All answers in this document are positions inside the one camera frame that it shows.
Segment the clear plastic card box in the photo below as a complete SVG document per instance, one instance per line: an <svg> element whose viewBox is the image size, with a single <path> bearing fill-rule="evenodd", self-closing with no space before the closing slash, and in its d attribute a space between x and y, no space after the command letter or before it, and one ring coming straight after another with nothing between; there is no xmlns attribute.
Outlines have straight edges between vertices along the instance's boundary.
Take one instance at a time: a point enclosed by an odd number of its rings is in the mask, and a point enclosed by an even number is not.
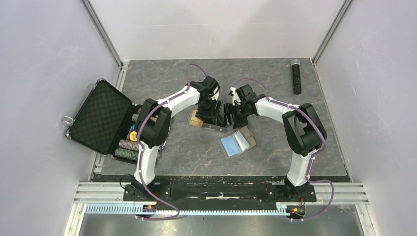
<svg viewBox="0 0 417 236"><path fill-rule="evenodd" d="M208 129L208 130L213 130L213 131L217 131L217 132L222 132L222 133L227 132L227 127L223 128L223 127L219 127L219 126L213 125L213 124L208 124L208 123L205 123L205 122L203 124L203 127L201 127L201 128Z"/></svg>

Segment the grey card holder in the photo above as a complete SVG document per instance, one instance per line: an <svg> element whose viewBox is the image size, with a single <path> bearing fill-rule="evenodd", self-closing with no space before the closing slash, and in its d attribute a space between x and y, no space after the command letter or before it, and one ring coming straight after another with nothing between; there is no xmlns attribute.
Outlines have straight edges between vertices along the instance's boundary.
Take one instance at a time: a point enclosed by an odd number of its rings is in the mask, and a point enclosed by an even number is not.
<svg viewBox="0 0 417 236"><path fill-rule="evenodd" d="M233 134L218 140L225 158L240 155L253 148L257 143L247 126L240 128Z"/></svg>

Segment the orange credit cards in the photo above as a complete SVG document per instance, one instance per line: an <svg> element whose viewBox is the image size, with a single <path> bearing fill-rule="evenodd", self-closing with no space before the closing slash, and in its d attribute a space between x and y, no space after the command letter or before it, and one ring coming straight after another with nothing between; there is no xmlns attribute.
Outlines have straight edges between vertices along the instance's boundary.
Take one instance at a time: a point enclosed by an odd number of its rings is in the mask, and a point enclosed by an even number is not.
<svg viewBox="0 0 417 236"><path fill-rule="evenodd" d="M189 125L194 126L194 127L203 127L204 122L199 119L197 116L197 110L192 110L190 116L189 116Z"/></svg>

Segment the black glitter microphone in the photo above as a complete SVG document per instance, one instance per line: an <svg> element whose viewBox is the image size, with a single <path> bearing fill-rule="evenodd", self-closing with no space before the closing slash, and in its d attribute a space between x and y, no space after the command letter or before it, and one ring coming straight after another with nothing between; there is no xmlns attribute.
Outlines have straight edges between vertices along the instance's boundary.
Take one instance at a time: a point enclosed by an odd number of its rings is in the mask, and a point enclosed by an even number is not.
<svg viewBox="0 0 417 236"><path fill-rule="evenodd" d="M292 85L293 93L298 95L301 94L301 77L300 77L300 61L298 59L293 59L291 61L292 69Z"/></svg>

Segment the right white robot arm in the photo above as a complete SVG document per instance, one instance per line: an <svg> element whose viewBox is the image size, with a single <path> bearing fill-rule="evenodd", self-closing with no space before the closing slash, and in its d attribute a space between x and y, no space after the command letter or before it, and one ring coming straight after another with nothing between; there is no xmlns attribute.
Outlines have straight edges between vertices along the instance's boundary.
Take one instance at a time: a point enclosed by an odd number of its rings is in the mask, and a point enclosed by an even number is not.
<svg viewBox="0 0 417 236"><path fill-rule="evenodd" d="M298 200L308 185L313 151L324 144L327 134L310 103L292 105L257 95L249 84L231 87L231 103L224 105L226 120L234 129L248 125L251 115L268 117L283 124L287 142L293 152L290 169L284 179L284 195Z"/></svg>

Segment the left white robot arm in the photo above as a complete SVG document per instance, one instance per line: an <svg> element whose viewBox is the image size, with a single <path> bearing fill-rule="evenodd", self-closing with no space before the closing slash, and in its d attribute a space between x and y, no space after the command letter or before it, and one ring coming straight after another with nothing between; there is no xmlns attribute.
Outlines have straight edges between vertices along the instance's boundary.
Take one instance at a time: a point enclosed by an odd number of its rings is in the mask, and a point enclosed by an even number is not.
<svg viewBox="0 0 417 236"><path fill-rule="evenodd" d="M142 200L154 196L155 164L157 153L165 143L171 119L184 109L196 105L196 118L204 124L225 130L226 117L222 114L222 101L218 99L219 83L211 76L203 81L192 81L169 97L144 101L135 127L138 141L138 160L134 178L139 182L135 193Z"/></svg>

